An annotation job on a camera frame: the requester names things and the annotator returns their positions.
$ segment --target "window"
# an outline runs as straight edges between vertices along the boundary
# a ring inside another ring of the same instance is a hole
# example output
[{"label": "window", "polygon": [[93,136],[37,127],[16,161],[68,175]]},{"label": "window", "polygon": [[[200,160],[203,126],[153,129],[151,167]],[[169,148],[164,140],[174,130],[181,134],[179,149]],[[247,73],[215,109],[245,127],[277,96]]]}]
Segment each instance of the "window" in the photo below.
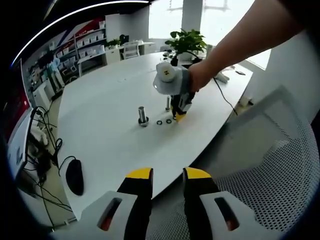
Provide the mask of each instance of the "window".
[{"label": "window", "polygon": [[[205,42],[216,46],[241,20],[255,0],[203,0],[200,32]],[[266,69],[271,50],[247,60]]]},{"label": "window", "polygon": [[157,0],[149,8],[149,39],[169,39],[180,31],[183,0]]}]

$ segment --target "green plant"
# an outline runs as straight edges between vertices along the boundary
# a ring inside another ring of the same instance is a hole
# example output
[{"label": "green plant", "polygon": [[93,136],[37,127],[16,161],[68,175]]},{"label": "green plant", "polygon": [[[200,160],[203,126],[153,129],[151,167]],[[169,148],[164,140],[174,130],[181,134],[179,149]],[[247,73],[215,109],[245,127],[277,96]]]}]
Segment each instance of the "green plant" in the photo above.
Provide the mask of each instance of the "green plant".
[{"label": "green plant", "polygon": [[108,42],[106,43],[106,46],[107,46],[107,47],[111,47],[111,46],[116,46],[116,45],[120,45],[120,44],[121,44],[120,39],[119,39],[119,38],[115,38],[115,39],[113,39],[113,40],[111,40],[111,41],[108,41]]},{"label": "green plant", "polygon": [[176,51],[176,56],[182,53],[190,53],[193,51],[204,51],[207,44],[203,41],[204,36],[199,31],[192,29],[191,31],[173,31],[170,33],[174,40],[168,40],[165,44],[173,47]]}]

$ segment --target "metal bolt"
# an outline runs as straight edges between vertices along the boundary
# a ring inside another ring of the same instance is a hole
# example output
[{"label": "metal bolt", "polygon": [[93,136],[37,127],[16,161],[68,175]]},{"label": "metal bolt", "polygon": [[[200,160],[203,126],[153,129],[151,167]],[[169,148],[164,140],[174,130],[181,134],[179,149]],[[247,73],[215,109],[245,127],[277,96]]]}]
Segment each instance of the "metal bolt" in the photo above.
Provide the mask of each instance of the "metal bolt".
[{"label": "metal bolt", "polygon": [[140,117],[140,121],[142,123],[145,123],[147,121],[146,119],[146,113],[145,113],[145,107],[144,106],[140,106],[138,108],[138,111],[139,111],[139,117]]},{"label": "metal bolt", "polygon": [[170,97],[169,96],[166,97],[166,108],[165,108],[165,110],[167,112],[170,111]]},{"label": "metal bolt", "polygon": [[146,127],[149,123],[149,118],[146,116],[145,107],[140,106],[138,108],[138,112],[139,112],[138,123],[140,124],[140,126]]}]

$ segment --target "black cable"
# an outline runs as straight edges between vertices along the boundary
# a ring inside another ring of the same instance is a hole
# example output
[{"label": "black cable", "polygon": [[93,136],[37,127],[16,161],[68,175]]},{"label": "black cable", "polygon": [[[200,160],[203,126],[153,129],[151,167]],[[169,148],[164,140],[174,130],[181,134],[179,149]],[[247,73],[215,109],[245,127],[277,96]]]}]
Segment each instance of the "black cable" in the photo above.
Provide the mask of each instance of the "black cable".
[{"label": "black cable", "polygon": [[219,90],[220,90],[220,93],[221,93],[223,99],[232,107],[232,110],[234,111],[235,115],[238,116],[238,113],[237,113],[237,111],[235,110],[235,108],[234,108],[234,107],[232,106],[232,104],[231,104],[230,102],[228,102],[228,100],[225,98],[225,95],[224,95],[224,93],[222,92],[219,84],[217,83],[216,78],[213,78],[213,80],[215,81],[216,85],[218,86],[218,88],[219,88]]},{"label": "black cable", "polygon": [[59,176],[60,176],[60,169],[62,168],[62,166],[63,166],[63,164],[65,163],[65,161],[67,160],[67,159],[69,159],[69,158],[73,158],[74,160],[76,160],[77,158],[75,157],[75,156],[67,156],[64,160],[63,160],[63,162],[61,163],[61,165],[60,165],[60,167],[58,168],[58,174],[59,174]]},{"label": "black cable", "polygon": [[37,182],[36,180],[34,180],[30,175],[27,174],[27,176],[35,182],[35,184],[40,187],[41,190],[45,190],[48,194],[50,194],[52,197],[54,197],[55,199],[57,199],[60,203],[57,203],[57,202],[54,202],[54,201],[51,201],[50,199],[47,199],[47,198],[44,198],[45,200],[47,200],[48,202],[51,202],[52,204],[56,204],[56,205],[62,205],[62,206],[65,206],[65,207],[68,207],[71,209],[71,207],[67,204],[64,204],[59,198],[57,198],[56,196],[52,195],[47,189],[45,189],[43,186],[41,186],[39,184],[39,182]]},{"label": "black cable", "polygon": [[38,193],[35,193],[34,195],[38,196],[39,198],[41,198],[41,199],[43,199],[43,200],[46,200],[47,202],[49,202],[49,203],[51,203],[51,204],[53,204],[53,205],[58,206],[59,208],[62,208],[62,209],[64,209],[64,210],[69,211],[69,212],[72,213],[72,210],[69,210],[69,209],[67,209],[67,208],[64,208],[64,207],[61,206],[60,204],[58,204],[58,203],[56,203],[56,202],[54,202],[54,201],[51,201],[50,199],[47,199],[47,198],[39,195]]},{"label": "black cable", "polygon": [[24,168],[24,170],[28,170],[28,171],[36,171],[37,169],[28,169],[28,168]]},{"label": "black cable", "polygon": [[45,124],[44,127],[45,127],[46,131],[48,132],[49,139],[50,139],[50,141],[51,141],[51,144],[53,145],[54,150],[56,150],[56,142],[54,142],[54,141],[52,140],[52,138],[51,138],[51,131],[49,131],[47,124]]},{"label": "black cable", "polygon": [[[42,106],[38,106],[37,108],[43,109],[44,111],[46,111]],[[56,140],[54,134],[49,130],[48,126],[50,126],[51,123],[50,123],[50,120],[49,120],[48,112],[46,112],[47,122],[46,122],[46,120],[45,120],[45,118],[44,118],[44,116],[43,116],[43,113],[42,113],[41,111],[40,111],[39,115],[40,115],[40,117],[42,118],[42,122],[43,122],[43,124],[44,124],[44,127],[45,127],[46,131],[48,132],[49,139],[50,139],[51,144],[52,144],[52,146],[53,146],[53,149],[54,149],[54,154],[53,154],[53,156],[54,156],[55,158],[57,158],[57,157],[58,157],[58,152],[59,152],[59,150],[60,150],[60,148],[61,148],[61,146],[62,146],[62,144],[63,144],[63,140],[62,140],[60,137]]]},{"label": "black cable", "polygon": [[48,124],[48,125],[50,125],[50,126],[52,126],[52,127],[54,127],[54,128],[57,128],[57,126],[56,125],[53,125],[53,124],[51,124],[51,123],[45,123],[45,122],[43,122],[43,121],[40,121],[40,120],[37,120],[37,119],[33,119],[33,121],[37,121],[37,122],[39,122],[39,123],[41,123],[41,124]]},{"label": "black cable", "polygon": [[32,165],[38,165],[38,163],[36,163],[36,162],[33,162],[33,161],[30,161],[30,160],[27,160],[28,161],[28,163],[31,163]]},{"label": "black cable", "polygon": [[45,189],[43,186],[38,185],[42,190],[45,190],[50,196],[52,196],[53,198],[57,199],[61,205],[66,206],[68,208],[71,209],[71,207],[67,204],[64,204],[59,198],[57,198],[56,196],[52,195],[47,189]]},{"label": "black cable", "polygon": [[50,220],[50,223],[51,223],[51,225],[52,225],[52,228],[54,228],[54,227],[55,227],[55,225],[54,225],[54,222],[52,221],[51,216],[50,216],[50,214],[49,214],[49,211],[48,211],[48,208],[47,208],[46,202],[45,202],[45,200],[44,200],[44,199],[42,199],[42,201],[43,201],[43,205],[44,205],[44,208],[45,208],[46,214],[48,214],[48,218],[49,218],[49,220]]}]

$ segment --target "computer mouse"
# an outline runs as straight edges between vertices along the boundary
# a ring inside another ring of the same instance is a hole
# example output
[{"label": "computer mouse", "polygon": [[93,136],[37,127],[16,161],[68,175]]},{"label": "computer mouse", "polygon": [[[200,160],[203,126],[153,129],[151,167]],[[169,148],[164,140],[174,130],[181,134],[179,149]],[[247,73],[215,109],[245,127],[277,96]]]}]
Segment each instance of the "computer mouse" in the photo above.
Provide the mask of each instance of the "computer mouse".
[{"label": "computer mouse", "polygon": [[82,174],[81,162],[78,159],[73,159],[65,172],[66,183],[70,190],[78,196],[84,194],[84,176]]}]

